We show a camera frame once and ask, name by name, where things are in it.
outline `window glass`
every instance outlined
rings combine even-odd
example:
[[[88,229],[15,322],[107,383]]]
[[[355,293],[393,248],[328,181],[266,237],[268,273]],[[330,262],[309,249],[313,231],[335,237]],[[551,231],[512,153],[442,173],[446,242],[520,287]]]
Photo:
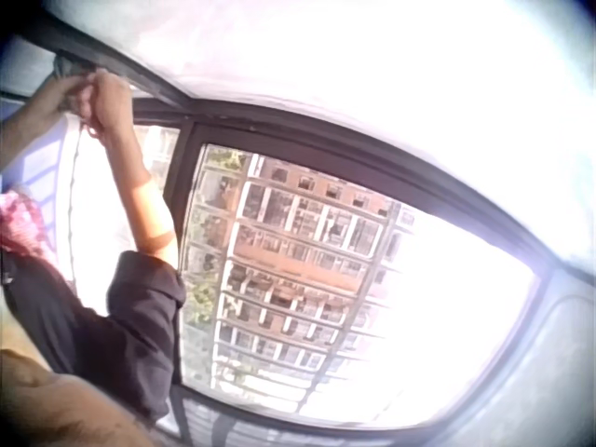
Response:
[[[516,259],[409,204],[202,150],[183,237],[188,386],[321,424],[422,423],[474,382],[534,285]]]
[[[180,131],[140,125],[135,125],[134,130],[142,148],[143,163],[157,187],[163,191]],[[80,134],[80,141],[76,135],[73,139],[65,140],[64,144],[61,149],[62,162],[66,163],[70,156],[74,163],[72,181],[68,172],[61,177],[62,181],[69,179],[71,192],[68,250],[72,251],[74,282],[83,304],[106,315],[105,296],[118,257],[122,251],[134,250],[134,240],[105,149],[100,142],[84,131]],[[206,253],[198,246],[193,249],[187,247],[182,251],[182,264],[191,265],[188,271],[192,275],[212,271],[217,268],[215,265],[219,263],[219,258],[206,259]]]

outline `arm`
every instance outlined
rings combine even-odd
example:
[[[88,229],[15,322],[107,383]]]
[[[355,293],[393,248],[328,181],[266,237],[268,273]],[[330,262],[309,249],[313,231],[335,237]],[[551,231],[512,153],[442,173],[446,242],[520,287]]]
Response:
[[[151,174],[142,163],[142,152],[132,126],[129,85],[99,71],[92,89],[82,94],[82,115],[94,123],[105,146],[115,184],[129,219],[137,250],[178,268],[178,241],[168,207]]]
[[[58,122],[62,102],[83,83],[82,76],[63,79],[50,76],[25,105],[0,124],[0,171]]]

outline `apartment building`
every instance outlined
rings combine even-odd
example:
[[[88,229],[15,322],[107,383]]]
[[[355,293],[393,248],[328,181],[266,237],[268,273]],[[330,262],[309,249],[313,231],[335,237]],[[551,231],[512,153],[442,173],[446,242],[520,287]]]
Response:
[[[185,380],[308,413],[311,395],[378,344],[420,215],[312,169],[210,146],[183,246]]]

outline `window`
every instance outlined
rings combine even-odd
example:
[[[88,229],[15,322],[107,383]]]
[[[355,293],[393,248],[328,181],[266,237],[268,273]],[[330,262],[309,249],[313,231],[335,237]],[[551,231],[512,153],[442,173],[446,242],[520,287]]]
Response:
[[[142,160],[156,181],[157,187],[163,191],[180,131],[160,126],[139,125],[134,126],[134,131],[142,148]]]
[[[354,200],[352,200],[352,205],[357,208],[366,208],[369,205],[369,199],[363,194],[356,194]]]
[[[294,318],[290,322],[290,327],[288,328],[288,330],[286,331],[286,333],[288,335],[294,335],[296,333],[296,329],[298,329],[298,321],[296,321],[296,319]]]
[[[262,326],[265,329],[271,329],[271,323],[273,323],[273,314],[265,310],[264,321]]]
[[[410,210],[402,209],[400,212],[399,223],[402,226],[412,227],[415,218]]]
[[[275,168],[271,174],[271,180],[285,183],[288,180],[288,172],[282,168]]]
[[[360,270],[362,269],[362,264],[356,263],[354,261],[344,260],[342,262],[341,273],[344,275],[348,275],[352,278],[357,278],[360,274]]]
[[[344,201],[330,205],[330,198],[321,198],[327,203],[323,205],[307,193],[313,184],[310,179],[321,183],[318,174],[282,165],[266,156],[245,155],[250,165],[244,161],[232,168],[241,165],[240,172],[246,172],[246,176],[211,162],[199,166],[196,173],[196,178],[203,181],[198,182],[188,207],[181,263],[183,278],[190,284],[180,331],[181,370],[187,386],[210,385],[210,372],[215,368],[211,357],[214,333],[221,340],[216,349],[220,362],[234,362],[234,368],[241,363],[251,371],[258,370],[262,377],[246,382],[247,387],[258,386],[255,389],[260,391],[250,397],[254,408],[271,407],[270,395],[285,393],[278,388],[280,382],[302,388],[311,384],[317,391],[304,408],[312,407],[316,400],[325,420],[328,416],[324,414],[337,408],[334,405],[337,393],[342,392],[338,389],[341,383],[346,390],[352,386],[368,390],[367,396],[361,396],[363,411],[380,414],[378,421],[384,417],[389,426],[400,424],[390,419],[384,408],[390,404],[400,413],[408,413],[406,403],[399,399],[387,401],[398,389],[404,389],[413,399],[424,400],[421,393],[428,379],[415,369],[418,356],[424,356],[429,369],[441,379],[432,378],[433,384],[439,383],[437,386],[444,377],[465,383],[482,371],[519,317],[516,305],[525,303],[529,290],[526,286],[534,279],[531,270],[526,272],[517,260],[511,262],[510,256],[463,230],[375,192],[349,183],[344,186],[337,179],[312,186],[313,190],[324,186],[324,192],[330,183],[331,197]],[[226,160],[225,150],[218,157]],[[263,163],[257,174],[259,159]],[[275,169],[288,173],[276,174],[279,179],[298,184],[291,194],[282,191],[279,183],[277,188],[272,186]],[[269,179],[268,186],[256,185],[256,176],[261,174],[262,180]],[[215,200],[211,202],[214,205],[205,206],[206,200]],[[397,216],[389,212],[393,207],[400,211]],[[361,212],[363,209],[380,209],[386,217],[374,218]],[[408,228],[420,224],[419,219],[424,219],[424,231],[413,234]],[[378,240],[385,231],[389,232],[388,238],[380,244]],[[370,261],[377,258],[381,258],[380,266]],[[368,276],[370,281],[363,281]],[[519,280],[521,285],[512,292],[510,281],[501,278]],[[222,291],[217,290],[220,283]],[[481,288],[478,284],[491,287]],[[514,298],[503,300],[505,295]],[[421,304],[426,308],[427,303],[440,309],[440,318],[424,318]],[[495,324],[495,314],[501,313],[486,312],[486,303],[495,308],[510,305],[507,312],[511,318],[501,326]],[[484,323],[483,329],[492,328],[492,332],[474,340],[456,336],[478,331],[479,320]],[[261,335],[257,338],[253,332]],[[273,342],[266,334],[292,345]],[[222,357],[225,343],[237,345],[227,352],[227,359]],[[240,347],[260,354],[241,356]],[[329,360],[323,361],[323,350],[331,353]],[[465,361],[454,365],[441,361],[447,351]],[[471,351],[478,353],[477,358],[472,358]],[[358,359],[333,358],[337,352]],[[387,356],[399,357],[395,368],[400,373],[387,370],[393,367]],[[324,388],[312,383],[323,364],[321,376],[339,375],[342,379],[331,380]],[[296,366],[305,370],[300,372]],[[466,377],[459,375],[462,369],[467,370]],[[190,380],[193,374],[201,379]],[[414,377],[419,383],[413,386],[402,377]],[[258,385],[267,378],[273,385]],[[449,385],[457,392],[465,391],[455,382]],[[437,408],[427,409],[429,412],[440,411],[439,407],[447,405],[445,401],[455,393],[451,389],[439,391]],[[214,392],[228,391],[220,387]],[[300,415],[316,417],[302,409]],[[369,422],[359,420],[361,417],[356,415],[354,420]]]
[[[322,241],[334,247],[341,247],[351,220],[352,215],[348,212],[330,210],[323,228]]]
[[[209,166],[240,172],[248,158],[249,156],[245,152],[209,144],[205,162]]]
[[[339,200],[339,198],[342,196],[342,188],[336,184],[328,184],[325,196]]]
[[[201,185],[197,191],[199,203],[220,210],[231,210],[236,205],[240,194],[239,181],[219,172],[207,171],[203,174]]]
[[[271,191],[263,222],[275,227],[283,227],[290,212],[292,196],[281,191]]]
[[[280,298],[279,296],[273,295],[270,301],[271,305],[276,305],[278,307],[283,307],[284,309],[289,309],[291,307],[291,300],[287,300],[285,298]]]
[[[253,336],[249,333],[238,331],[238,335],[236,338],[236,344],[238,346],[244,347],[245,349],[252,349],[252,340]]]
[[[257,354],[261,354],[262,356],[273,358],[278,347],[277,342],[272,342],[271,340],[264,340],[260,339],[259,343],[257,344]]]
[[[300,354],[299,348],[294,346],[283,345],[281,347],[281,351],[279,351],[279,360],[294,365],[296,364],[296,360],[298,359],[298,354]]]
[[[308,247],[302,244],[292,243],[288,249],[288,254],[292,259],[304,262],[306,261],[306,256],[308,256]]]
[[[392,262],[395,259],[395,255],[398,252],[401,242],[401,233],[394,233],[391,235],[391,239],[387,244],[387,250],[385,252],[385,259]]]
[[[308,237],[315,235],[318,225],[318,216],[308,211],[296,210],[291,231],[298,236]]]
[[[347,350],[347,351],[353,351],[354,349],[356,349],[356,346],[358,345],[358,341],[359,341],[359,336],[356,335],[355,333],[351,332],[345,338],[344,344],[342,345],[342,349]]]
[[[342,368],[342,366],[344,365],[344,359],[341,358],[336,358],[332,360],[331,365],[329,365],[329,372],[330,373],[338,373],[339,370]]]
[[[263,241],[261,242],[261,247],[267,251],[272,251],[273,253],[279,253],[279,247],[281,247],[281,240],[279,237],[271,236],[271,235],[263,235]]]
[[[327,270],[333,270],[333,266],[335,265],[335,256],[320,252],[317,258],[317,265]]]
[[[244,302],[240,302],[240,315],[238,319],[248,321],[251,318],[251,309]]]
[[[242,215],[256,221],[259,216],[259,210],[261,209],[261,203],[263,202],[263,196],[264,187],[258,184],[251,184]]]
[[[306,191],[312,191],[315,189],[315,181],[312,177],[301,177],[298,182],[298,187],[305,189]]]
[[[352,233],[348,248],[351,251],[368,256],[373,249],[373,244],[380,228],[381,226],[377,223],[359,218],[354,227],[354,233]]]
[[[383,279],[385,279],[385,273],[387,273],[386,270],[379,270],[378,272],[376,272],[376,275],[374,275],[374,283],[383,284]]]

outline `building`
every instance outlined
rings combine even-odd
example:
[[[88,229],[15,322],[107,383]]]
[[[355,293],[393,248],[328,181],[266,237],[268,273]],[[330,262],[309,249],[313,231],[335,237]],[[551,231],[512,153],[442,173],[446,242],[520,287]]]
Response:
[[[309,397],[348,378],[380,338],[374,327],[395,295],[399,247],[421,214],[311,169],[213,145],[188,214],[184,380],[308,414]]]

